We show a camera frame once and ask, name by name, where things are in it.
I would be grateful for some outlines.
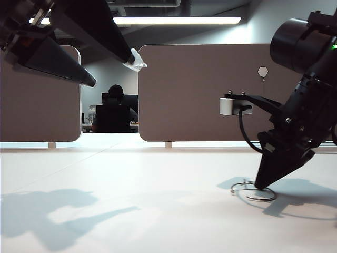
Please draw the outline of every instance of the computer monitor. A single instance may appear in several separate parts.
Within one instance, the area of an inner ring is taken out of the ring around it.
[[[102,104],[114,104],[116,101],[116,97],[112,97],[109,93],[102,93]],[[130,106],[137,114],[138,111],[138,95],[124,95],[119,101],[123,105]]]

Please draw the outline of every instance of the wall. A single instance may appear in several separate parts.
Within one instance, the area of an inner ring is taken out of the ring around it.
[[[336,8],[337,0],[264,0],[252,15],[247,33],[252,43],[271,42],[277,28],[288,19],[306,20],[316,10],[332,15]]]
[[[146,44],[233,44],[269,43],[277,28],[292,17],[307,19],[317,9],[333,14],[337,0],[263,0],[251,6],[249,19],[238,26],[213,27],[148,27],[125,36],[131,47]],[[128,70],[115,59],[91,60],[84,65],[97,78],[97,87],[82,88],[84,112],[90,104],[101,102],[101,92],[118,83],[125,93],[137,94],[137,73]]]

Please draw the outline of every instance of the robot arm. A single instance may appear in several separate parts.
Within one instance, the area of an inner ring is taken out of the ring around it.
[[[337,12],[311,13],[307,21],[291,19],[275,33],[270,46],[274,62],[302,73],[287,102],[228,94],[248,100],[271,114],[274,129],[260,132],[262,160],[255,186],[266,188],[303,166],[337,124]]]
[[[40,27],[47,15],[50,25]],[[129,48],[105,0],[4,0],[0,48],[5,51],[5,59],[16,68],[28,67],[94,86],[96,80],[55,42],[56,28],[135,71],[146,66],[138,52]]]

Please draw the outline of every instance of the table surface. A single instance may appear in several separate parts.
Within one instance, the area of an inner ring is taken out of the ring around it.
[[[335,153],[271,185],[270,203],[230,193],[261,155],[225,142],[82,134],[55,149],[2,144],[0,156],[5,253],[336,252]]]

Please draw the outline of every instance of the black cylinder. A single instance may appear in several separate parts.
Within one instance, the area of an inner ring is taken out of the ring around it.
[[[331,36],[308,27],[308,22],[292,18],[276,31],[271,45],[272,60],[304,74],[322,55]]]

